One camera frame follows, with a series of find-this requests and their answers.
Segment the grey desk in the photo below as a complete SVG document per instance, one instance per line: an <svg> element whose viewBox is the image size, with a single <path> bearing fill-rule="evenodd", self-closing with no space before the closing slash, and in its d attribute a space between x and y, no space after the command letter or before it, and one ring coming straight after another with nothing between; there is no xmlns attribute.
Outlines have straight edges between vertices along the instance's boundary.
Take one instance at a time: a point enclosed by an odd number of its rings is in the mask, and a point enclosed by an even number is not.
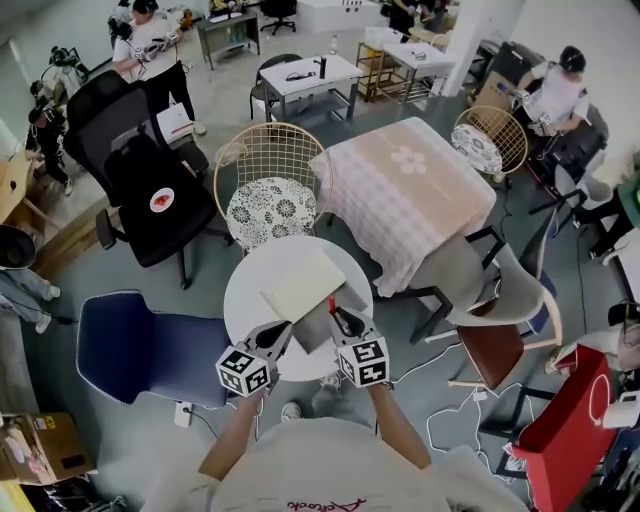
<svg viewBox="0 0 640 512"><path fill-rule="evenodd" d="M211 71L230 52L248 50L254 55L261 54L260 29L255 12L201 20L195 27L203 58Z"/></svg>

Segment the white plate with red fruit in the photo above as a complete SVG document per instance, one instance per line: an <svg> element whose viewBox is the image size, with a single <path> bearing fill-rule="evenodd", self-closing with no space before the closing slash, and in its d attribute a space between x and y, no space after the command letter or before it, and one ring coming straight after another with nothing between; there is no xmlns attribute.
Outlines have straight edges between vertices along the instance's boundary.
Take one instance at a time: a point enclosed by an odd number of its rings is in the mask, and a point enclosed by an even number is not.
<svg viewBox="0 0 640 512"><path fill-rule="evenodd" d="M149 208L153 213L162 213L169 209L175 199L175 192L169 187L157 190L149 201Z"/></svg>

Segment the blue fabric chair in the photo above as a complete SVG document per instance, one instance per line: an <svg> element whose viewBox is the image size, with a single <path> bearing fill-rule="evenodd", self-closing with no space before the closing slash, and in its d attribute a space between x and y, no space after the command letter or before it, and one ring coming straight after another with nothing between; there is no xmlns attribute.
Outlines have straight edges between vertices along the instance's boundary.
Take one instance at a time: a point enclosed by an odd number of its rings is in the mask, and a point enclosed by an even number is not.
<svg viewBox="0 0 640 512"><path fill-rule="evenodd" d="M231 345L221 318L149 309L138 290L84 301L76 369L91 387L123 405L152 394L218 409L227 402L215 363Z"/></svg>

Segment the pink checked tablecloth table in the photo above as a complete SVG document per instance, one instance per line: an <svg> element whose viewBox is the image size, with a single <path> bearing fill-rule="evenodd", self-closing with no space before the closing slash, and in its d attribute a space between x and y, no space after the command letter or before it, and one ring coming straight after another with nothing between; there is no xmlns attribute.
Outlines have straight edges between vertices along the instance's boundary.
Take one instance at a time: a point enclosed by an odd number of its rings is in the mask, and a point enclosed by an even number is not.
<svg viewBox="0 0 640 512"><path fill-rule="evenodd" d="M441 135L407 118L329 147L310 162L319 208L342 219L382 268L374 284L390 297L423 260L457 234L479 229L496 194Z"/></svg>

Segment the wooden desk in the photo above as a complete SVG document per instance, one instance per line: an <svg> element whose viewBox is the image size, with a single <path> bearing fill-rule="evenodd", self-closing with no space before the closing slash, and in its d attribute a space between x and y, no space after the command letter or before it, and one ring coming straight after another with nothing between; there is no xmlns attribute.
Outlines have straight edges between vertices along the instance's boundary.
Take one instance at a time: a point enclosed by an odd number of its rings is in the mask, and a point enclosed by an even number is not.
<svg viewBox="0 0 640 512"><path fill-rule="evenodd" d="M27 188L32 177L32 162L23 152L17 152L9 160L0 159L0 224L5 224L20 205L25 206L46 224L56 230L61 227L27 198Z"/></svg>

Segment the black frame grey seat chair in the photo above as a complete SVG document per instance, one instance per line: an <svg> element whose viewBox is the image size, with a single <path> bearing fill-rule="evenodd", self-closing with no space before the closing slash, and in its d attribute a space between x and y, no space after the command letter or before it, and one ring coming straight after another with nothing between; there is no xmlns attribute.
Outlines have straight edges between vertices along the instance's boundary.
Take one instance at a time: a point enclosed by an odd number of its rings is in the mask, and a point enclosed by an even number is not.
<svg viewBox="0 0 640 512"><path fill-rule="evenodd" d="M429 316L416 327L410 343L425 341L440 323L451 322L454 313L465 313L478 302L486 270L505 245L492 226L467 236L455 235L423 260L406 289L390 297L375 295L374 300L420 301Z"/></svg>

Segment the person's grey trousers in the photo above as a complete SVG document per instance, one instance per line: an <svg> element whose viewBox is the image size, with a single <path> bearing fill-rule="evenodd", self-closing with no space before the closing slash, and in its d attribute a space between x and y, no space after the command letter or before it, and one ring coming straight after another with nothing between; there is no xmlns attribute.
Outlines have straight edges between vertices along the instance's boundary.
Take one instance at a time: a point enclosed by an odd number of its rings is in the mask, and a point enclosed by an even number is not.
<svg viewBox="0 0 640 512"><path fill-rule="evenodd" d="M335 387L321 386L311 399L311 407L315 418L334 418L373 429L372 425L355 411L351 402Z"/></svg>

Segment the floral round cushion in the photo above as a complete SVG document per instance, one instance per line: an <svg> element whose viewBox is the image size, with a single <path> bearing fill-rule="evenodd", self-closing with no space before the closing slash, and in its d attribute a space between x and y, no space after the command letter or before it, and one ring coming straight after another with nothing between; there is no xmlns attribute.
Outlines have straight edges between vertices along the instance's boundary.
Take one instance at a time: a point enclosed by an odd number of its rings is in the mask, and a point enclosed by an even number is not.
<svg viewBox="0 0 640 512"><path fill-rule="evenodd" d="M496 144L476 127L461 123L451 133L451 144L477 171L497 174L503 162Z"/></svg>
<svg viewBox="0 0 640 512"><path fill-rule="evenodd" d="M316 216L314 193L296 180L281 177L241 186L226 212L230 234L245 253L272 239L310 234Z"/></svg>

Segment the person's left forearm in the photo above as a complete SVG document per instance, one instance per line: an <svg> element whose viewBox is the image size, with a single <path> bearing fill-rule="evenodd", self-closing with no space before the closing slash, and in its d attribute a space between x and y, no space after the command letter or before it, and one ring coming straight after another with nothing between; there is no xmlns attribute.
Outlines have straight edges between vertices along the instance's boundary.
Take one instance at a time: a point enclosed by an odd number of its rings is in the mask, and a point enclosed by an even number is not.
<svg viewBox="0 0 640 512"><path fill-rule="evenodd" d="M254 417L265 396L259 391L242 399L217 441L203 459L199 473L222 481L247 450Z"/></svg>

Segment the person's white shirt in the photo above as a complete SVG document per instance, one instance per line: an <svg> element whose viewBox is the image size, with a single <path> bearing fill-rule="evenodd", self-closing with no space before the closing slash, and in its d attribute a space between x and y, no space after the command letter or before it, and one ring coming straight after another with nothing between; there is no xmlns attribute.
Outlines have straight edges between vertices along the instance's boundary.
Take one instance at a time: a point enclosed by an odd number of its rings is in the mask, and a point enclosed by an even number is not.
<svg viewBox="0 0 640 512"><path fill-rule="evenodd" d="M528 512L467 447L419 469L372 431L335 418L273 427L215 480L185 471L141 512Z"/></svg>

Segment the gold metal rack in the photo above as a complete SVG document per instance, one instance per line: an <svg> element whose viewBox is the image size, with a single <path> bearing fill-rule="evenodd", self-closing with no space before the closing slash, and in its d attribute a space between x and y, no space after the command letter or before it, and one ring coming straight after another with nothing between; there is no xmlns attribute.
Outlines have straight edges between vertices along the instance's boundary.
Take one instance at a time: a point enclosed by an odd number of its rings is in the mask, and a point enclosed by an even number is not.
<svg viewBox="0 0 640 512"><path fill-rule="evenodd" d="M382 87L398 84L400 66L385 52L360 42L356 54L356 67L362 72L358 79L358 93L367 103L374 103L384 93Z"/></svg>

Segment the white box red stripe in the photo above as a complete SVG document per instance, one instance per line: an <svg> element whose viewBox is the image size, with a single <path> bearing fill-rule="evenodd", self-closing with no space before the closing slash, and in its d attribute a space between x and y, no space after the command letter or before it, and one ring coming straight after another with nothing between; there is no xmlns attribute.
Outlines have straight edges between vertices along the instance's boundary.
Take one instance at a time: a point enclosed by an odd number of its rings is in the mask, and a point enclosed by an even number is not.
<svg viewBox="0 0 640 512"><path fill-rule="evenodd" d="M195 134L194 122L182 103L176 103L156 115L162 136L168 145Z"/></svg>

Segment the white desk with shelf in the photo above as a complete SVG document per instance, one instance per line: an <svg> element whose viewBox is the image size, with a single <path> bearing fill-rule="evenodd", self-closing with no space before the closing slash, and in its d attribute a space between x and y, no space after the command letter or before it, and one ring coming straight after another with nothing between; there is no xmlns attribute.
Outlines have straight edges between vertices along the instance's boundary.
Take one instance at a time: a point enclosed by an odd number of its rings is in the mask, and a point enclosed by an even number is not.
<svg viewBox="0 0 640 512"><path fill-rule="evenodd" d="M327 59L326 78L319 78L320 58ZM362 72L339 55L322 55L280 63L260 71L265 120L299 124L327 116L353 117Z"/></svg>

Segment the red paper bag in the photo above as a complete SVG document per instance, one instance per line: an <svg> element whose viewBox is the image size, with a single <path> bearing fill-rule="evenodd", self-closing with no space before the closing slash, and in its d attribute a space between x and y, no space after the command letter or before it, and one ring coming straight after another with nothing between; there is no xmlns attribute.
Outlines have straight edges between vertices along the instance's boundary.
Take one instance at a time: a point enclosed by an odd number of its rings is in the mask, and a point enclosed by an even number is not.
<svg viewBox="0 0 640 512"><path fill-rule="evenodd" d="M578 345L573 372L513 446L537 512L566 512L591 479L615 438L603 426L611 398L605 354Z"/></svg>

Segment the person's right forearm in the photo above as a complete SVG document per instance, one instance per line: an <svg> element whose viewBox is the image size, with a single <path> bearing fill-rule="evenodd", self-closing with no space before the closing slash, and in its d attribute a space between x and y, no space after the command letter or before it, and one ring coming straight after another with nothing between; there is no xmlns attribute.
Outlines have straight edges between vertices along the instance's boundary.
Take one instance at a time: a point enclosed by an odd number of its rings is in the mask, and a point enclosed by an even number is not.
<svg viewBox="0 0 640 512"><path fill-rule="evenodd" d="M382 440L419 469L431 465L431 457L421 436L409 422L384 384L367 387L377 417Z"/></svg>

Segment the black plastic bin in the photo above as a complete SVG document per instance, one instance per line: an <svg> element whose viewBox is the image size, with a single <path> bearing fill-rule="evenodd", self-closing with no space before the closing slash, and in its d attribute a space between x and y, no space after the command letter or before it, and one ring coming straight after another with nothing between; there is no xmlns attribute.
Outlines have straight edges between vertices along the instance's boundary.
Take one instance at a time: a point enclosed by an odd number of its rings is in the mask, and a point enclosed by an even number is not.
<svg viewBox="0 0 640 512"><path fill-rule="evenodd" d="M587 172L597 168L597 164L592 161L596 157L604 157L608 141L608 124L596 110L594 115L589 115L575 130L540 143L526 163L536 180L547 189L557 188L559 179L555 177L555 171L558 166L578 184Z"/></svg>

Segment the white round table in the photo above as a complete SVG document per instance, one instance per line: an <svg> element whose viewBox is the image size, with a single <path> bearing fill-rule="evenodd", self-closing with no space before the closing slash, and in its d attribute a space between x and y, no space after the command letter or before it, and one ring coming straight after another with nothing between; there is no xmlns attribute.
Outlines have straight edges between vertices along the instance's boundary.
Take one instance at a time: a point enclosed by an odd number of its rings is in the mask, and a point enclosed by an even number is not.
<svg viewBox="0 0 640 512"><path fill-rule="evenodd" d="M363 312L373 314L370 283L356 260L338 245L312 236L288 236L272 239L251 251L236 267L224 295L224 321L233 344L237 344L256 326L274 321L277 316L261 295L266 286L281 281L299 261L322 250L345 274L347 284L364 301ZM288 382L316 381L337 370L335 345L324 339L308 353L296 339L278 361L281 379Z"/></svg>

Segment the black mesh office chair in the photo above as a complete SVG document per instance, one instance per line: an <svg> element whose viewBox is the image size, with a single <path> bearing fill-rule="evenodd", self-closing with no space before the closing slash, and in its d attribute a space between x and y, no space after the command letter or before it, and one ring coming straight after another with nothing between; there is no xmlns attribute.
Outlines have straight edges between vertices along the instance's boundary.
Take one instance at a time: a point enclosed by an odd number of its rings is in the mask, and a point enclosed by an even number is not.
<svg viewBox="0 0 640 512"><path fill-rule="evenodd" d="M129 244L143 268L170 257L184 258L185 247L209 228L217 213L198 172L183 164L178 150L162 136L143 82L128 83L106 71L89 80L67 105L66 153L99 183L121 225L106 210L95 218L100 244L109 249L119 240ZM169 187L175 199L169 209L153 213L151 196Z"/></svg>

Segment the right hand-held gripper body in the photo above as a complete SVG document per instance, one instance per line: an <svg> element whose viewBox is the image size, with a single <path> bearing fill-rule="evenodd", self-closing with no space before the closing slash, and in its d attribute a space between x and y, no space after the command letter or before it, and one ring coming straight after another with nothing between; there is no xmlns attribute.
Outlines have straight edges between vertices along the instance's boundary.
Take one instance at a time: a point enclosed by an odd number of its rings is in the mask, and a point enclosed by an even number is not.
<svg viewBox="0 0 640 512"><path fill-rule="evenodd" d="M356 388L389 381L390 357L384 337L338 347L336 354L340 370Z"/></svg>

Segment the black swivel chair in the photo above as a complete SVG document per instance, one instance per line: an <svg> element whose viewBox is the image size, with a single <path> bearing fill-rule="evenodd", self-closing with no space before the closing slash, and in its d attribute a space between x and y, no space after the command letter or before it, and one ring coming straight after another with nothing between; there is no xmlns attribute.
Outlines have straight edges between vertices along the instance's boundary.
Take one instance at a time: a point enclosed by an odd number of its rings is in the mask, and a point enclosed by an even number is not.
<svg viewBox="0 0 640 512"><path fill-rule="evenodd" d="M293 32L297 31L296 23L290 20L290 17L297 13L297 0L262 0L260 7L265 17L274 19L273 22L261 26L260 31L273 29L273 35L283 27Z"/></svg>

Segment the brown seat cushion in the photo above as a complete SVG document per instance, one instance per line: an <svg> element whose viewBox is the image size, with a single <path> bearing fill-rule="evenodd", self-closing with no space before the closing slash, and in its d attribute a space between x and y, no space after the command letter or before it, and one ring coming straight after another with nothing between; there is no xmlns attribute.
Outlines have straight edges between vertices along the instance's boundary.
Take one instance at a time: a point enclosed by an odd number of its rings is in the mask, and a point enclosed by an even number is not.
<svg viewBox="0 0 640 512"><path fill-rule="evenodd" d="M515 325L460 326L457 333L489 390L495 390L502 384L524 353L524 343Z"/></svg>

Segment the cardboard box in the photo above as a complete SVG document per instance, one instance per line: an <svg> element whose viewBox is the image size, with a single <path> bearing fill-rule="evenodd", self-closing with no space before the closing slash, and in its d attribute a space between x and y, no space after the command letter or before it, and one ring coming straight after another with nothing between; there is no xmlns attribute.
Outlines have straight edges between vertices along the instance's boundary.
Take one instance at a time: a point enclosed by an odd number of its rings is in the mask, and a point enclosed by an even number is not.
<svg viewBox="0 0 640 512"><path fill-rule="evenodd" d="M365 299L323 250L314 250L261 295L280 320L290 321L293 336L310 354L331 335L329 299L364 312Z"/></svg>
<svg viewBox="0 0 640 512"><path fill-rule="evenodd" d="M0 418L0 482L47 486L94 470L69 414Z"/></svg>

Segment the small white table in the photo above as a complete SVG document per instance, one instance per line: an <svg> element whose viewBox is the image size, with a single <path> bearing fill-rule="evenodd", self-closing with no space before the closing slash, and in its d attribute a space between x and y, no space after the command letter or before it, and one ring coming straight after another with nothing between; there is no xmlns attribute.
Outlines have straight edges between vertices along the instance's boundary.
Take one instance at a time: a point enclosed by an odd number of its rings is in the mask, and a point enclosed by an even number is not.
<svg viewBox="0 0 640 512"><path fill-rule="evenodd" d="M382 86L381 91L399 104L438 97L455 62L428 43L386 43L385 57L399 66L399 82Z"/></svg>

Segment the white shell chair black legs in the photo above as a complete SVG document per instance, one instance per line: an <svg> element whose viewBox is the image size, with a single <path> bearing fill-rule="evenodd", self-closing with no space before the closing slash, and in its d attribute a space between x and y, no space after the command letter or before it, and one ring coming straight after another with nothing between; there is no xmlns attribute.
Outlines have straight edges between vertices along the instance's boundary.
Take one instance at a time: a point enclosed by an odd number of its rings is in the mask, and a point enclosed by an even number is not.
<svg viewBox="0 0 640 512"><path fill-rule="evenodd" d="M553 209L559 214L565 208L567 215L559 223L557 232L572 222L578 211L592 210L613 198L612 187L589 173L585 173L578 182L575 182L564 167L557 165L553 176L554 185L550 189L551 200L532 208L529 214L534 215L547 209Z"/></svg>

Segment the white counter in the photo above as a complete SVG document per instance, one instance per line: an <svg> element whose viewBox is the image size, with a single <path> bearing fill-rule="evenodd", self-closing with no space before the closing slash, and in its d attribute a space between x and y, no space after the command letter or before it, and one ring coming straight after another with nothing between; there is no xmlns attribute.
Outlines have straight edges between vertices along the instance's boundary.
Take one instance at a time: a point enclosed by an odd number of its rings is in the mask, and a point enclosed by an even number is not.
<svg viewBox="0 0 640 512"><path fill-rule="evenodd" d="M297 0L299 30L313 33L384 27L387 18L372 0Z"/></svg>

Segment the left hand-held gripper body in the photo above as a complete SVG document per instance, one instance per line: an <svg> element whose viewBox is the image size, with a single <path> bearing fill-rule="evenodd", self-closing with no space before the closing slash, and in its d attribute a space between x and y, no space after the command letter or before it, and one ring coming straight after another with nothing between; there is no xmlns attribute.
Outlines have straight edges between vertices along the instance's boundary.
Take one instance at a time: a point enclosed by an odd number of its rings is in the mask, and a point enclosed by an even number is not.
<svg viewBox="0 0 640 512"><path fill-rule="evenodd" d="M270 392L279 379L278 348L260 348L249 342L229 346L216 362L216 371L223 388L248 398L260 392Z"/></svg>

